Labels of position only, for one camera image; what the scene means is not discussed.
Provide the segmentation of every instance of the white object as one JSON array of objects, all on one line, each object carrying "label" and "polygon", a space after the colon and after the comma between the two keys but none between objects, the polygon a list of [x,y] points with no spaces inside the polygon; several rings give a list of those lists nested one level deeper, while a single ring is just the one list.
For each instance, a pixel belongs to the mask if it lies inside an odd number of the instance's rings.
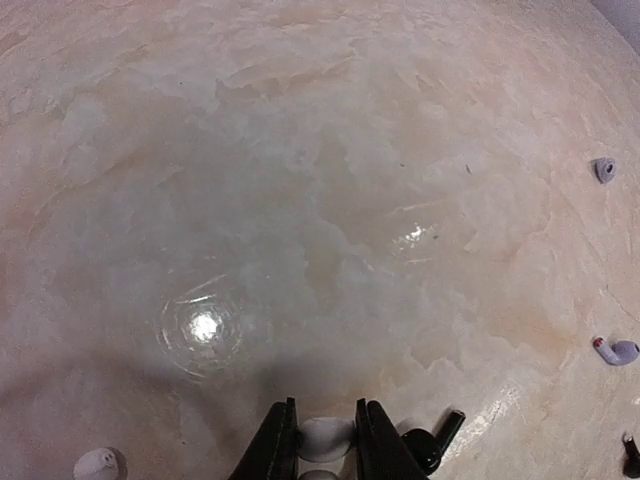
[{"label": "white object", "polygon": [[328,463],[344,457],[353,443],[355,425],[337,417],[311,418],[298,428],[298,456],[312,463]]},{"label": "white object", "polygon": [[338,476],[326,470],[310,470],[300,475],[298,480],[338,480]]},{"label": "white object", "polygon": [[85,453],[73,467],[76,480],[117,480],[118,460],[108,448],[97,448]]}]

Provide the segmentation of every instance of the stone texture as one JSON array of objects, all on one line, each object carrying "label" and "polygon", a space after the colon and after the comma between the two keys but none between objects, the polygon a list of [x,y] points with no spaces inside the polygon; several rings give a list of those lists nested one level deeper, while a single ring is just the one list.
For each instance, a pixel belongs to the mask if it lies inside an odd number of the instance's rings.
[{"label": "stone texture", "polygon": [[0,54],[0,477],[224,479],[291,395],[618,478],[640,63],[587,1],[10,0]]}]

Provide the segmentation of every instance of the black clip jaw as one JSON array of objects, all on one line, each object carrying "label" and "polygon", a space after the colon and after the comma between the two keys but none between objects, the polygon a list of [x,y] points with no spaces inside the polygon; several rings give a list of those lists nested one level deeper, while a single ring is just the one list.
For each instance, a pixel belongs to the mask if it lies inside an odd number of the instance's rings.
[{"label": "black clip jaw", "polygon": [[356,404],[358,478],[424,480],[424,474],[379,402]]},{"label": "black clip jaw", "polygon": [[297,480],[296,401],[276,402],[229,480]]}]

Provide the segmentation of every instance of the white wall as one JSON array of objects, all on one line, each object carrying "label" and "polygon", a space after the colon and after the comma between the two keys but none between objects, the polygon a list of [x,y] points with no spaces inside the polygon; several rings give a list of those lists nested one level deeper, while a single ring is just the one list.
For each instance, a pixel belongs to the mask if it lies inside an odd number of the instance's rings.
[{"label": "white wall", "polygon": [[591,0],[640,54],[640,0]]}]

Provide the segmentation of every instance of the beige marble floor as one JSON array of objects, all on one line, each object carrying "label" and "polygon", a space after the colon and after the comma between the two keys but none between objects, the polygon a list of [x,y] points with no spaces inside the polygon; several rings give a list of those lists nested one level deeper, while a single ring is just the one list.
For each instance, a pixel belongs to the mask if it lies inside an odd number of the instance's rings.
[{"label": "beige marble floor", "polygon": [[434,478],[621,477],[640,63],[586,0],[0,16],[1,478],[224,479],[287,395],[463,409]]}]

